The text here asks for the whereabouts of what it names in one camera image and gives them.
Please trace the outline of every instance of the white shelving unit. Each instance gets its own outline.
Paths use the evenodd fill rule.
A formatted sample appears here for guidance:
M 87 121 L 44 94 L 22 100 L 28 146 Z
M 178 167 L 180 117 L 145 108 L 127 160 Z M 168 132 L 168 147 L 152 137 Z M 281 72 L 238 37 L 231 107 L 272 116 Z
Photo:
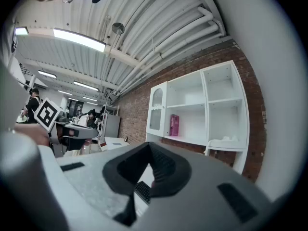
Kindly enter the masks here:
M 179 135 L 170 136 L 171 115 L 180 117 Z M 242 173 L 249 142 L 249 113 L 243 84 L 233 61 L 162 83 L 151 89 L 147 141 L 160 137 L 236 152 Z

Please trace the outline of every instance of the fluorescent light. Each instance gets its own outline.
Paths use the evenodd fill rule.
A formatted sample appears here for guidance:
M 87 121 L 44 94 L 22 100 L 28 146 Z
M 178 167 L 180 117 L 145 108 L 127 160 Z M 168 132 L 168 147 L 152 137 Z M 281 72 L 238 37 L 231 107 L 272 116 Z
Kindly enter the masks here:
M 38 71 L 41 75 L 45 75 L 45 76 L 48 76 L 48 77 L 51 77 L 51 78 L 57 78 L 57 76 L 56 75 L 53 75 L 53 74 L 50 74 L 50 73 L 46 73 L 46 72 L 44 72 L 44 71 Z
M 85 98 L 85 99 L 90 99 L 90 100 L 92 100 L 92 101 L 98 102 L 98 100 L 96 100 L 96 99 L 87 98 L 87 97 L 83 97 L 83 98 Z
M 61 91 L 61 90 L 59 90 L 59 92 L 62 92 L 62 93 L 65 93 L 65 94 L 71 95 L 71 93 L 68 93 L 68 92 L 65 92 L 65 91 Z
M 95 88 L 95 87 L 91 87 L 91 86 L 88 86 L 88 85 L 79 83 L 79 82 L 77 82 L 77 81 L 74 81 L 74 84 L 79 85 L 79 86 L 82 86 L 82 87 L 85 87 L 85 88 L 89 88 L 89 89 L 92 89 L 92 90 L 95 90 L 95 91 L 98 91 L 98 89 Z
M 90 102 L 87 102 L 87 103 L 90 103 Z M 97 105 L 97 103 L 90 103 L 90 104 Z
M 72 41 L 77 44 L 82 44 L 82 45 L 93 48 L 100 52 L 104 52 L 105 50 L 105 46 L 106 46 L 105 43 L 102 43 L 96 39 L 89 38 L 87 36 L 84 36 L 78 33 L 56 28 L 53 30 L 53 34 L 56 38 L 65 39 L 65 40 Z
M 16 35 L 28 35 L 28 29 L 24 26 L 24 27 L 17 27 L 15 28 L 15 34 Z

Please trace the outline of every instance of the red brick wall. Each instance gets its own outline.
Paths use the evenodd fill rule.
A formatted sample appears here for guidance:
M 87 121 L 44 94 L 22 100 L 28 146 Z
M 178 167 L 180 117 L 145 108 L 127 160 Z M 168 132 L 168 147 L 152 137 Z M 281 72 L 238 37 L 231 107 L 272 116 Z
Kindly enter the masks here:
M 261 89 L 255 73 L 244 53 L 239 49 L 234 40 L 223 42 L 186 57 L 150 77 L 120 97 L 116 101 L 116 105 L 120 105 L 121 116 L 119 137 L 124 138 L 128 136 L 129 143 L 145 141 L 150 91 L 152 87 L 196 70 L 229 60 L 234 61 L 242 78 L 247 96 L 250 117 L 250 138 L 243 175 L 254 182 L 258 177 L 265 150 L 266 131 L 264 125 L 266 124 L 266 114 Z M 182 143 L 165 138 L 162 139 L 162 142 L 199 153 L 205 150 L 205 146 Z M 234 152 L 211 151 L 210 155 L 231 166 L 235 159 Z

